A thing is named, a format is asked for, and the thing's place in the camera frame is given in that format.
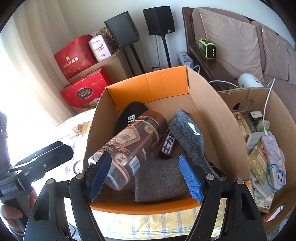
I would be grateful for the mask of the person's left hand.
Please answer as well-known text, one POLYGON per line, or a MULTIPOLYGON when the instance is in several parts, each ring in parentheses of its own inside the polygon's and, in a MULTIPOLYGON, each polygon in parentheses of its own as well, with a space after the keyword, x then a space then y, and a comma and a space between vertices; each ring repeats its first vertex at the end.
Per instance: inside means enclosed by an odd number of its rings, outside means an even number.
MULTIPOLYGON (((36 194, 36 191, 33 189, 33 191, 30 193, 30 211, 32 211, 32 209, 35 205, 35 202, 37 200, 37 197, 38 196, 36 194)), ((14 232, 18 235, 23 234, 23 230, 16 223, 17 219, 20 219, 23 217, 23 214, 20 210, 14 208, 8 204, 1 204, 1 216, 8 223, 12 232, 14 232)))

